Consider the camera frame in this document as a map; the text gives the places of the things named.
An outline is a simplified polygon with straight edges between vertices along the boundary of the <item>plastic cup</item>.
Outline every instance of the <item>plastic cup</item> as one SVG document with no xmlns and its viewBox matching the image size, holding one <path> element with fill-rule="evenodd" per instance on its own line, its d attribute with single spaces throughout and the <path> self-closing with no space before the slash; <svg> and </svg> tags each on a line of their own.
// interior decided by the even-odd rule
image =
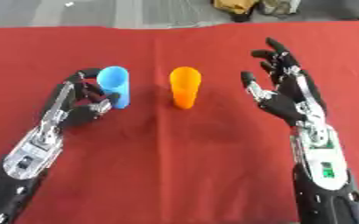
<svg viewBox="0 0 359 224">
<path fill-rule="evenodd" d="M 197 97 L 201 74 L 189 66 L 174 69 L 170 74 L 174 104 L 180 109 L 190 109 Z"/>
<path fill-rule="evenodd" d="M 103 90 L 104 94 L 120 94 L 118 101 L 113 102 L 114 108 L 124 109 L 129 105 L 129 73 L 125 68 L 120 66 L 106 67 L 98 74 L 96 81 Z"/>
</svg>

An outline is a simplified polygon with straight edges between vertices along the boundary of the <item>orange plastic cup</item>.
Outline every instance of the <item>orange plastic cup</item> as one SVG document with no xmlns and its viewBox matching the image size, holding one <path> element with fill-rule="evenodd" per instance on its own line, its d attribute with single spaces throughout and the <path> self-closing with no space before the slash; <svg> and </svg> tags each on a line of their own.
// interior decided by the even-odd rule
<svg viewBox="0 0 359 224">
<path fill-rule="evenodd" d="M 170 74 L 174 104 L 180 109 L 190 109 L 196 100 L 201 74 L 189 66 L 174 69 Z"/>
</svg>

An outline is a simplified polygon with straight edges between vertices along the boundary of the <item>robotic arm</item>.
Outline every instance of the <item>robotic arm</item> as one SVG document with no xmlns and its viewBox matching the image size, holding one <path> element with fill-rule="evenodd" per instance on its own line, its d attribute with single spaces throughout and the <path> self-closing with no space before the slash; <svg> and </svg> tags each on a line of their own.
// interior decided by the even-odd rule
<svg viewBox="0 0 359 224">
<path fill-rule="evenodd" d="M 359 190 L 344 158 L 339 137 L 326 122 L 327 106 L 309 74 L 279 42 L 274 51 L 256 50 L 274 91 L 263 90 L 242 72 L 244 87 L 259 108 L 291 127 L 295 166 L 292 177 L 302 224 L 359 224 Z"/>
<path fill-rule="evenodd" d="M 118 99 L 118 94 L 103 97 L 101 89 L 84 81 L 96 78 L 99 71 L 82 70 L 57 85 L 39 124 L 0 159 L 0 224 L 13 223 L 38 190 L 62 152 L 63 130 L 104 115 L 111 109 L 111 102 Z M 83 100 L 89 103 L 76 105 Z"/>
</svg>

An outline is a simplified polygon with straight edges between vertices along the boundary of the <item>floor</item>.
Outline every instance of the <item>floor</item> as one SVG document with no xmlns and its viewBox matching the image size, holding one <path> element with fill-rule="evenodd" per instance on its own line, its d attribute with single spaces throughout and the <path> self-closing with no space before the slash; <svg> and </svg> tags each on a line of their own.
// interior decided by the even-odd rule
<svg viewBox="0 0 359 224">
<path fill-rule="evenodd" d="M 210 0 L 0 0 L 0 27 L 101 25 L 151 29 L 230 22 Z M 320 21 L 359 17 L 359 0 L 302 0 L 298 15 L 256 13 L 252 22 Z"/>
</svg>

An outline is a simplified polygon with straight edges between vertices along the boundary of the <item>red tablecloth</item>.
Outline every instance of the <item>red tablecloth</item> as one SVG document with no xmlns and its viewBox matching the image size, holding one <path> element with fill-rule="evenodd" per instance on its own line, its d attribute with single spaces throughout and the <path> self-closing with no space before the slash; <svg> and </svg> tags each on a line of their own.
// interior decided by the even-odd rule
<svg viewBox="0 0 359 224">
<path fill-rule="evenodd" d="M 320 86 L 359 182 L 359 22 L 229 24 L 200 29 L 0 29 L 0 155 L 36 123 L 56 83 L 119 65 L 131 102 L 73 129 L 18 223 L 286 223 L 295 221 L 289 129 L 260 111 L 240 71 L 271 84 L 250 57 L 285 43 Z M 168 74 L 202 73 L 193 109 L 172 106 Z"/>
</svg>

